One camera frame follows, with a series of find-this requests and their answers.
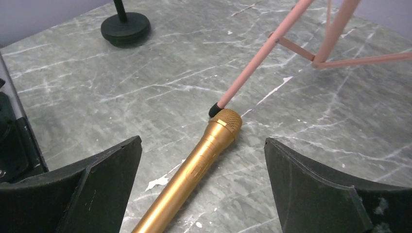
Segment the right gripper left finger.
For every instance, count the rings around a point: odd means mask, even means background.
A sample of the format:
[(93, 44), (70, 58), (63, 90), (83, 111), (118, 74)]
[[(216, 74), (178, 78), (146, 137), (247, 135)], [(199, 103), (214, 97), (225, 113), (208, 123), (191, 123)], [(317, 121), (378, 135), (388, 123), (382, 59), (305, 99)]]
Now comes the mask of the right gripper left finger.
[(131, 137), (59, 169), (0, 185), (3, 233), (118, 233), (142, 145)]

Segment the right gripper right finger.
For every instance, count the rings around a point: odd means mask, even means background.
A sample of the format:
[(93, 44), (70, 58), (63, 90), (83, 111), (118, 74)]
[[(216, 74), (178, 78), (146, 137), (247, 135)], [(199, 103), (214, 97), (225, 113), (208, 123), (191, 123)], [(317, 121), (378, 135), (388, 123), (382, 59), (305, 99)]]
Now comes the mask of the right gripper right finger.
[(273, 138), (264, 154), (282, 232), (411, 232), (411, 188), (341, 172)]

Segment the gold toy microphone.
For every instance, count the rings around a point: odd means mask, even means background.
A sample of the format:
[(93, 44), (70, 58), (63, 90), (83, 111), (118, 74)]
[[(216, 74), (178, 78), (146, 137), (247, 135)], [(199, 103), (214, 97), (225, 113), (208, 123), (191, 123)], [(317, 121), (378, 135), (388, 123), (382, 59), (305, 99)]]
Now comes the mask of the gold toy microphone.
[(133, 232), (163, 232), (213, 162), (236, 140), (241, 126), (241, 116), (231, 109), (223, 109), (211, 118), (200, 141), (134, 227)]

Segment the black desktop mic stand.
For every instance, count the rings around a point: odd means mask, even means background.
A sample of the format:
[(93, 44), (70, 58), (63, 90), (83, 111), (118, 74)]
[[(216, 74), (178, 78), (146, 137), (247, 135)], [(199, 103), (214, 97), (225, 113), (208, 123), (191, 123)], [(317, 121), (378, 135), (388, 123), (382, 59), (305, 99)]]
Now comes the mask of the black desktop mic stand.
[(113, 1), (117, 14), (101, 23), (103, 38), (115, 47), (128, 47), (146, 41), (151, 34), (149, 19), (140, 13), (126, 12), (122, 0)]

